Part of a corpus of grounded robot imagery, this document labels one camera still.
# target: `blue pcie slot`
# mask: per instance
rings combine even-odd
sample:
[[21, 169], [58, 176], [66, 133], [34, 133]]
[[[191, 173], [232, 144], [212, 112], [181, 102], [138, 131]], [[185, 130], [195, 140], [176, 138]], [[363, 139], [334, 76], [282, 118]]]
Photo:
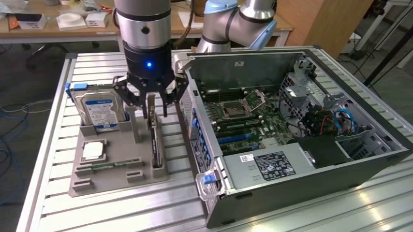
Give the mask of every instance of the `blue pcie slot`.
[[239, 142], [239, 141], [247, 140], [249, 137], [251, 137], [251, 133], [217, 139], [217, 143], [219, 144], [227, 144], [227, 143], [232, 143], [232, 142]]

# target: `motherboard chip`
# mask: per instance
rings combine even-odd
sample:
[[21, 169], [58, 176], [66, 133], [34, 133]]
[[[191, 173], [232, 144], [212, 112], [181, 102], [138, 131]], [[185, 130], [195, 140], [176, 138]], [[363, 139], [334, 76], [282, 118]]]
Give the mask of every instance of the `motherboard chip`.
[[229, 117], [244, 116], [244, 107], [237, 101], [224, 103], [223, 110]]

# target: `white box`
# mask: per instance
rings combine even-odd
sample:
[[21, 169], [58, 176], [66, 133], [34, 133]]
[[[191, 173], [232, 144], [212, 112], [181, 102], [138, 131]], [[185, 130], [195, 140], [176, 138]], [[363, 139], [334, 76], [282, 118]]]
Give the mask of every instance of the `white box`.
[[105, 17], [106, 13], [96, 13], [96, 14], [88, 14], [85, 17], [85, 24], [90, 28], [105, 28], [108, 24], [108, 20]]
[[86, 28], [85, 23], [84, 23], [84, 19], [81, 17], [78, 18], [78, 20], [72, 21], [72, 22], [64, 22], [62, 20], [58, 19], [58, 17], [56, 18], [56, 21], [57, 21], [60, 31]]
[[359, 39], [360, 39], [360, 36], [352, 33], [351, 37], [348, 38], [347, 44], [344, 45], [340, 51], [342, 54], [348, 54], [352, 51], [354, 45], [356, 45]]
[[46, 22], [42, 14], [16, 14], [16, 19], [21, 29], [42, 29]]

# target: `floor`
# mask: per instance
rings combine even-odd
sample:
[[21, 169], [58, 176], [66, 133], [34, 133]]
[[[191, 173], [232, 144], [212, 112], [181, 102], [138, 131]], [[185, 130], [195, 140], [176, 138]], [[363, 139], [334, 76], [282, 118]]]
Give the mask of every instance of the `floor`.
[[[362, 20], [356, 33], [363, 34], [372, 19]], [[382, 22], [371, 39], [375, 38], [378, 33], [388, 25]], [[367, 59], [362, 73], [368, 75], [378, 63], [383, 59], [390, 51], [392, 45], [403, 35], [402, 31], [396, 31], [390, 37], [382, 50], [374, 52], [374, 58]], [[38, 44], [32, 44], [32, 51], [38, 48]], [[86, 52], [114, 52], [117, 51], [116, 43], [100, 42], [98, 48], [92, 48], [90, 43], [66, 43], [64, 46], [76, 53]], [[399, 60], [407, 52], [413, 49], [413, 40], [404, 45], [402, 51], [396, 54], [392, 62], [383, 69], [386, 70], [394, 61]], [[18, 44], [13, 45], [10, 50], [0, 55], [0, 106], [17, 103], [30, 103], [40, 100], [52, 99], [54, 94], [54, 88], [57, 79], [60, 76], [60, 70], [64, 61], [64, 53], [57, 49], [52, 49], [37, 60], [37, 68], [33, 71], [28, 71], [24, 67], [24, 59], [29, 56], [30, 51], [24, 51]], [[344, 55], [340, 55], [342, 60], [350, 60]], [[362, 64], [363, 59], [359, 61], [351, 61], [356, 66]], [[350, 71], [355, 71], [355, 67], [350, 62], [342, 62], [343, 67]], [[413, 99], [413, 66], [411, 62], [406, 65], [406, 69], [391, 69], [382, 80], [374, 85], [376, 92], [379, 93], [383, 101], [395, 109], [395, 111], [404, 117], [404, 119], [413, 123], [413, 110], [410, 107]], [[36, 104], [30, 107], [30, 111], [48, 109], [50, 102]], [[12, 117], [22, 117], [22, 112], [10, 113]], [[20, 173], [22, 176], [24, 184], [20, 188], [18, 172], [13, 167], [6, 174], [0, 178], [0, 201], [5, 199], [10, 194], [14, 197], [8, 204], [0, 206], [0, 230], [10, 232], [16, 230], [21, 204], [28, 188], [30, 174], [34, 166], [37, 150], [41, 143], [42, 131], [48, 118], [48, 112], [29, 114], [26, 117], [28, 126], [20, 136], [17, 136], [10, 142], [9, 146], [13, 154], [18, 159]], [[8, 119], [0, 116], [0, 134], [6, 132], [9, 128], [14, 126], [18, 120]], [[6, 163], [0, 163], [0, 173], [2, 172]]]

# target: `side panel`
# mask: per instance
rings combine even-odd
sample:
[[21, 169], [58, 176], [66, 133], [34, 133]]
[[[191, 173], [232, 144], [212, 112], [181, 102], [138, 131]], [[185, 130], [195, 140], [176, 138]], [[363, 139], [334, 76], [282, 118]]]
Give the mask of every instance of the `side panel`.
[[360, 185], [392, 162], [380, 157], [327, 172], [304, 176], [287, 182], [257, 188], [220, 199], [207, 217], [207, 227], [213, 228], [256, 216], [326, 194]]

